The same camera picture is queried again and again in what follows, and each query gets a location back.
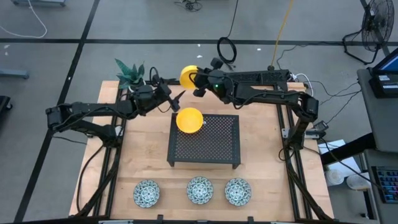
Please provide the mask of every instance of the floor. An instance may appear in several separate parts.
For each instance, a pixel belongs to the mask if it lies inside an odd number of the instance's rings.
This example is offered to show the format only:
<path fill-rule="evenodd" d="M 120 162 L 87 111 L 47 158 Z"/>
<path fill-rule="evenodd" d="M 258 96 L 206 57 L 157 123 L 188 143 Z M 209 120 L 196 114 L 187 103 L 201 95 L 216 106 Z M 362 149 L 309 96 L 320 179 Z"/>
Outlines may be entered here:
<path fill-rule="evenodd" d="M 30 174 L 39 155 L 47 125 L 45 109 L 56 105 L 71 69 L 90 11 L 96 8 L 87 39 L 92 44 L 82 48 L 66 102 L 95 102 L 102 80 L 116 80 L 114 58 L 128 64 L 145 62 L 156 66 L 165 78 L 178 78 L 181 69 L 195 64 L 209 67 L 217 56 L 215 40 L 228 34 L 234 12 L 234 0 L 204 0 L 198 12 L 187 12 L 173 0 L 67 0 L 66 7 L 34 5 L 49 30 L 46 39 L 57 41 L 13 41 L 0 30 L 0 67 L 28 70 L 30 78 L 1 78 L 0 95 L 12 98 L 14 109 L 7 114 L 0 129 L 0 223 L 13 222 Z M 289 0 L 241 1 L 233 40 L 275 40 Z M 300 0 L 295 2 L 283 31 L 282 40 L 340 41 L 360 28 L 363 9 L 359 0 Z M 26 5 L 0 2 L 0 25 L 25 35 L 41 35 L 43 28 Z M 98 39 L 135 40 L 130 44 L 96 44 Z M 150 43 L 141 40 L 160 40 Z M 398 41 L 398 29 L 391 42 Z M 236 71 L 266 70 L 272 59 L 273 42 L 262 45 L 242 42 L 237 45 Z M 279 57 L 294 42 L 282 42 Z M 362 46 L 350 47 L 360 57 L 372 53 Z M 376 62 L 383 58 L 380 53 Z M 317 45 L 297 47 L 280 60 L 282 68 L 305 73 L 309 79 L 325 84 L 336 93 L 356 81 L 356 71 L 366 68 L 343 53 L 342 46 Z M 314 83 L 315 97 L 328 98 L 322 86 Z M 359 90 L 355 85 L 349 91 Z M 333 98 L 320 107 L 319 120 L 328 121 L 349 96 Z M 330 123 L 327 140 L 351 141 L 370 132 L 361 94 Z M 62 136 L 86 141 L 82 134 Z M 84 146 L 53 139 L 42 171 L 24 216 L 24 221 L 62 218 L 68 215 L 83 157 Z M 359 217 L 365 212 L 361 192 L 345 185 L 330 188 L 336 218 L 346 222 L 374 223 Z"/>

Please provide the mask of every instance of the wooden tabletop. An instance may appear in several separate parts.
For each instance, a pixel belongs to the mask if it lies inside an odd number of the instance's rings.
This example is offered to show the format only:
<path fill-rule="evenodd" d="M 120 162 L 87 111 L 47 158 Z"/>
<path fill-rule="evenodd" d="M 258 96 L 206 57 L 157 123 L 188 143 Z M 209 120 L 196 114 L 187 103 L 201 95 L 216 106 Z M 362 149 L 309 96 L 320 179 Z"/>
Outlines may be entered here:
<path fill-rule="evenodd" d="M 181 86 L 170 86 L 170 89 L 172 98 L 183 91 Z M 289 89 L 304 91 L 304 86 L 302 83 L 289 83 Z M 104 81 L 98 102 L 113 103 L 117 90 L 118 82 Z M 182 96 L 180 106 L 181 109 L 194 107 L 204 114 L 239 115 L 241 165 L 235 170 L 227 164 L 187 162 L 176 162 L 175 167 L 170 167 L 166 158 L 172 112 L 153 110 L 145 117 L 139 116 L 127 122 L 111 218 L 154 220 L 162 214 L 165 220 L 245 221 L 248 216 L 253 216 L 255 221 L 294 221 L 285 164 L 278 159 L 282 139 L 276 106 L 253 103 L 235 110 L 210 92 L 198 98 L 192 95 L 192 91 Z M 168 103 L 160 106 L 162 110 L 168 107 Z M 289 126 L 286 113 L 284 121 Z M 93 122 L 109 124 L 111 118 L 95 117 Z M 100 145 L 98 138 L 88 140 L 82 166 Z M 314 140 L 306 140 L 305 146 L 318 151 Z M 90 162 L 84 173 L 80 207 L 98 186 L 104 152 L 102 150 Z M 319 155 L 301 150 L 301 158 L 308 191 L 325 213 L 333 217 Z M 204 205 L 193 204 L 187 197 L 186 186 L 196 176 L 210 179 L 214 186 L 213 198 Z M 245 179 L 252 188 L 249 203 L 242 207 L 229 204 L 224 196 L 226 183 L 236 177 Z M 160 187 L 160 199 L 151 208 L 140 208 L 133 200 L 135 186 L 145 179 L 154 180 Z M 305 217 L 302 197 L 298 189 L 297 192 L 300 214 Z M 105 190 L 103 202 L 107 194 L 108 190 Z M 75 205 L 76 193 L 70 214 L 76 213 Z"/>

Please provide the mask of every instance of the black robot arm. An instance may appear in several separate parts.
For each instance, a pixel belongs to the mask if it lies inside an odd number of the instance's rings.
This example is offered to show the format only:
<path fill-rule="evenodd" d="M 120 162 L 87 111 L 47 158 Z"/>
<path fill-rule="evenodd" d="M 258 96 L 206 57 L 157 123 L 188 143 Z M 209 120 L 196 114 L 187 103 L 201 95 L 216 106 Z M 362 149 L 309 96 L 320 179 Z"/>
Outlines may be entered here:
<path fill-rule="evenodd" d="M 127 95 L 126 100 L 117 103 L 71 103 L 62 104 L 45 110 L 47 124 L 53 132 L 74 130 L 91 136 L 98 136 L 104 146 L 115 147 L 118 133 L 110 124 L 100 126 L 83 120 L 92 116 L 118 116 L 120 118 L 134 119 L 136 116 L 145 116 L 162 103 L 168 101 L 173 111 L 177 112 L 179 98 L 184 92 L 171 99 L 171 90 L 167 80 L 154 75 L 152 86 L 142 85 Z"/>
<path fill-rule="evenodd" d="M 249 85 L 234 81 L 228 73 L 208 68 L 190 74 L 197 89 L 195 96 L 202 97 L 210 90 L 225 104 L 232 103 L 236 109 L 251 103 L 270 103 L 289 106 L 297 115 L 296 125 L 289 130 L 285 145 L 291 149 L 303 148 L 305 131 L 309 123 L 318 118 L 318 100 L 297 91 L 258 90 Z"/>

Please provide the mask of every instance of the blue and white bowl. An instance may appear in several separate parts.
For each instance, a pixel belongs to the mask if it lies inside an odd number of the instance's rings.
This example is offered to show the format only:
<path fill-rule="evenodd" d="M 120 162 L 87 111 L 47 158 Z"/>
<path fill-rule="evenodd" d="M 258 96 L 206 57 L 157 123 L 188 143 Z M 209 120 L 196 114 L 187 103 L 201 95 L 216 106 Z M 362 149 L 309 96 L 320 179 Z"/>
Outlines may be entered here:
<path fill-rule="evenodd" d="M 228 181 L 225 187 L 226 199 L 235 206 L 243 206 L 250 201 L 250 185 L 241 178 L 235 178 Z"/>
<path fill-rule="evenodd" d="M 141 208 L 149 208 L 159 199 L 160 189 L 153 180 L 143 180 L 134 189 L 134 202 Z"/>
<path fill-rule="evenodd" d="M 206 177 L 195 177 L 187 186 L 187 195 L 191 202 L 203 205 L 213 196 L 213 185 Z"/>

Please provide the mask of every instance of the fan grille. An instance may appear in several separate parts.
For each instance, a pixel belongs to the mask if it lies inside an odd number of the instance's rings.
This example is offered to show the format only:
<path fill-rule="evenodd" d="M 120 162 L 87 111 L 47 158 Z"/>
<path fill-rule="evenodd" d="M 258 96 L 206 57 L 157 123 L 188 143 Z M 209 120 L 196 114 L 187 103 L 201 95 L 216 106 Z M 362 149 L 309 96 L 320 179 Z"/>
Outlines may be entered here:
<path fill-rule="evenodd" d="M 375 52 L 377 48 L 383 47 L 390 38 L 393 25 L 392 1 L 372 0 L 365 9 L 362 21 L 362 43 L 365 49 Z"/>

